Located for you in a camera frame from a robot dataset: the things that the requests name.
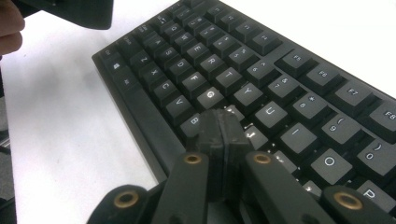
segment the table surface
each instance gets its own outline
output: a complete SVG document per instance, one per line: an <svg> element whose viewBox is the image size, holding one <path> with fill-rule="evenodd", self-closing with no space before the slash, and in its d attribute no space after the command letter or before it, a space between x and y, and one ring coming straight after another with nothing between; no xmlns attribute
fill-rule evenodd
<svg viewBox="0 0 396 224"><path fill-rule="evenodd" d="M18 223L84 223L112 189L157 184L91 56L176 2L117 0L111 29L46 12L1 62ZM227 0L392 97L395 0Z"/></svg>

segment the keyboard key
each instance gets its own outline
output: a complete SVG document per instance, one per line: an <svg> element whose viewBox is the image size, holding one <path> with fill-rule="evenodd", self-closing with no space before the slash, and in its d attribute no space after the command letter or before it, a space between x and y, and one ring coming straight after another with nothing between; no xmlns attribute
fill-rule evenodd
<svg viewBox="0 0 396 224"><path fill-rule="evenodd" d="M299 77L309 68L313 67L316 62L311 56L300 49L294 49L285 57L276 62L276 66L293 77Z"/></svg>
<svg viewBox="0 0 396 224"><path fill-rule="evenodd" d="M160 108L163 108L175 100L175 98L180 95L180 92L177 90L173 82L166 80L153 91L153 94L157 105L159 105Z"/></svg>
<svg viewBox="0 0 396 224"><path fill-rule="evenodd" d="M240 45L236 42L230 35L224 35L217 41L215 41L210 48L215 52L220 58L225 58L238 49Z"/></svg>
<svg viewBox="0 0 396 224"><path fill-rule="evenodd" d="M250 141L254 150L265 150L265 146L268 145L268 138L265 137L255 126L249 127L245 131L245 136Z"/></svg>
<svg viewBox="0 0 396 224"><path fill-rule="evenodd" d="M361 185L357 192L371 199L387 213L396 206L396 201L370 180Z"/></svg>
<svg viewBox="0 0 396 224"><path fill-rule="evenodd" d="M292 159L304 159L319 146L318 138L301 123L296 123L280 136L285 149L292 155Z"/></svg>
<svg viewBox="0 0 396 224"><path fill-rule="evenodd" d="M222 108L227 104L224 96L221 95L221 93L214 87L198 96L196 101L200 112L203 112L207 109Z"/></svg>
<svg viewBox="0 0 396 224"><path fill-rule="evenodd" d="M308 127L318 124L331 110L326 101L313 92L308 92L293 104L291 114Z"/></svg>
<svg viewBox="0 0 396 224"><path fill-rule="evenodd" d="M213 80L225 69L227 69L227 64L216 54L206 58L198 65L198 71L209 81Z"/></svg>
<svg viewBox="0 0 396 224"><path fill-rule="evenodd" d="M348 81L329 100L344 113L356 117L375 99L373 93L355 81Z"/></svg>
<svg viewBox="0 0 396 224"><path fill-rule="evenodd" d="M232 101L236 108L248 115L264 103L265 97L262 91L248 83L233 95Z"/></svg>
<svg viewBox="0 0 396 224"><path fill-rule="evenodd" d="M358 154L358 168L378 182L396 174L396 146L374 140Z"/></svg>
<svg viewBox="0 0 396 224"><path fill-rule="evenodd" d="M384 101L368 117L361 121L365 127L384 138L387 142L396 143L396 105Z"/></svg>
<svg viewBox="0 0 396 224"><path fill-rule="evenodd" d="M359 123L342 114L334 116L321 130L324 133L322 139L337 148L341 154L363 136Z"/></svg>
<svg viewBox="0 0 396 224"><path fill-rule="evenodd" d="M229 96L241 88L246 81L233 68L222 72L214 79L214 85L224 96Z"/></svg>
<svg viewBox="0 0 396 224"><path fill-rule="evenodd" d="M251 65L244 74L248 81L253 83L258 88L262 88L279 73L265 59L261 59L255 64Z"/></svg>
<svg viewBox="0 0 396 224"><path fill-rule="evenodd" d="M316 183L322 186L344 184L352 177L352 165L333 149L327 149L311 164Z"/></svg>
<svg viewBox="0 0 396 224"><path fill-rule="evenodd" d="M279 105L287 105L303 92L300 84L288 75L282 75L268 85L268 94Z"/></svg>
<svg viewBox="0 0 396 224"><path fill-rule="evenodd" d="M301 81L312 91L325 95L342 81L340 74L329 65L320 64L312 69Z"/></svg>
<svg viewBox="0 0 396 224"><path fill-rule="evenodd" d="M261 30L256 22L245 21L244 23L240 24L233 30L232 35L246 44L251 38L256 36L260 31Z"/></svg>
<svg viewBox="0 0 396 224"><path fill-rule="evenodd" d="M262 32L247 42L247 45L256 50L261 56L267 55L280 44L282 44L282 41L277 35L270 32Z"/></svg>
<svg viewBox="0 0 396 224"><path fill-rule="evenodd" d="M273 136L290 122L289 114L275 102L270 102L253 117L266 136Z"/></svg>
<svg viewBox="0 0 396 224"><path fill-rule="evenodd" d="M199 72L195 72L181 83L181 89L189 100L197 98L209 88L210 84Z"/></svg>
<svg viewBox="0 0 396 224"><path fill-rule="evenodd" d="M228 64L238 72L246 70L258 60L259 58L254 54L254 51L247 47L241 47L227 57Z"/></svg>
<svg viewBox="0 0 396 224"><path fill-rule="evenodd" d="M194 113L194 108L182 95L165 107L165 114L174 127L180 125Z"/></svg>

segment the keyboard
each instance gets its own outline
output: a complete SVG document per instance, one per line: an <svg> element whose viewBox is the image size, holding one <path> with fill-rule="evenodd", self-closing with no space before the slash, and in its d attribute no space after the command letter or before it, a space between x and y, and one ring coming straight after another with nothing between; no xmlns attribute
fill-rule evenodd
<svg viewBox="0 0 396 224"><path fill-rule="evenodd" d="M237 9L176 2L92 59L159 181L219 108L302 188L345 185L395 217L395 99Z"/></svg>

